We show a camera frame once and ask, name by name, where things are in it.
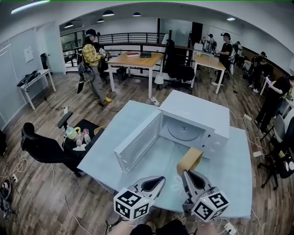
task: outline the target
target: bottle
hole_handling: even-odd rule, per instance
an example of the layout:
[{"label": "bottle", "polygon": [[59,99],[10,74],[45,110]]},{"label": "bottle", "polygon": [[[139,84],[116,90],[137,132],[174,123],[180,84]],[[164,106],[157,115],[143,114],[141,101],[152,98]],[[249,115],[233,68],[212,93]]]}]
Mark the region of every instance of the bottle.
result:
[{"label": "bottle", "polygon": [[79,134],[79,137],[77,139],[77,147],[81,146],[83,144],[83,138],[84,138],[84,135],[83,135],[83,132],[81,132]]},{"label": "bottle", "polygon": [[85,139],[86,144],[89,144],[91,142],[91,138],[90,138],[90,135],[89,135],[89,130],[84,129],[83,134],[84,134],[84,139]]},{"label": "bottle", "polygon": [[67,126],[67,128],[66,128],[66,137],[71,139],[71,140],[76,141],[79,136],[78,136],[78,133],[74,130],[73,127]]}]

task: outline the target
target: black cap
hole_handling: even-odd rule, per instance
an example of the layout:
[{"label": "black cap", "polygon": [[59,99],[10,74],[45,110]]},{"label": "black cap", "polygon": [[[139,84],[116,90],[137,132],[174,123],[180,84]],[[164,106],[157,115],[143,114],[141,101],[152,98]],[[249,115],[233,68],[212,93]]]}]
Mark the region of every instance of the black cap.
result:
[{"label": "black cap", "polygon": [[228,33],[223,33],[223,34],[220,34],[221,36],[228,36],[229,37],[229,39],[231,39],[231,36],[230,36],[230,34],[228,34]]},{"label": "black cap", "polygon": [[90,37],[90,36],[97,36],[96,31],[93,29],[88,29],[86,31],[86,37]]}]

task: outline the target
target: white marker cube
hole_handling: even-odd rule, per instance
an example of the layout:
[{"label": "white marker cube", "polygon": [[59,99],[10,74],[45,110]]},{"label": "white marker cube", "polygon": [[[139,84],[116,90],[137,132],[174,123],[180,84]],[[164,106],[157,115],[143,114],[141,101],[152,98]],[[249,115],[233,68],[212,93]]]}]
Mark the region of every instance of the white marker cube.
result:
[{"label": "white marker cube", "polygon": [[219,191],[208,196],[200,197],[192,213],[201,220],[208,222],[220,216],[230,204],[224,192]]},{"label": "white marker cube", "polygon": [[154,200],[123,188],[113,199],[114,211],[132,221],[149,213]]}]

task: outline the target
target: brown box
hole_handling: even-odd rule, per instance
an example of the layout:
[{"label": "brown box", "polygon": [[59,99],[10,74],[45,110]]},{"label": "brown box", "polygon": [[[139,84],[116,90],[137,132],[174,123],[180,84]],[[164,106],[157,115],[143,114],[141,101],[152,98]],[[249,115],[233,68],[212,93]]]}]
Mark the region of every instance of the brown box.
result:
[{"label": "brown box", "polygon": [[179,176],[182,176],[184,170],[194,170],[195,167],[200,163],[202,154],[203,152],[199,149],[190,148],[176,166],[176,171]]}]

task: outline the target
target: gray pants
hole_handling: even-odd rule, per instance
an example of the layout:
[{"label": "gray pants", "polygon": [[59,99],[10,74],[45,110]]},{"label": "gray pants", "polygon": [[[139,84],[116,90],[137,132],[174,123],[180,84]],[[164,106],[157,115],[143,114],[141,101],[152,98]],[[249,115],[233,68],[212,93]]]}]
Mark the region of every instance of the gray pants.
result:
[{"label": "gray pants", "polygon": [[98,96],[100,98],[101,101],[105,101],[106,95],[104,94],[104,91],[102,88],[103,82],[101,81],[101,77],[99,75],[98,68],[94,67],[94,66],[91,68],[95,74],[95,78],[91,82],[92,91],[94,92],[95,96]]}]

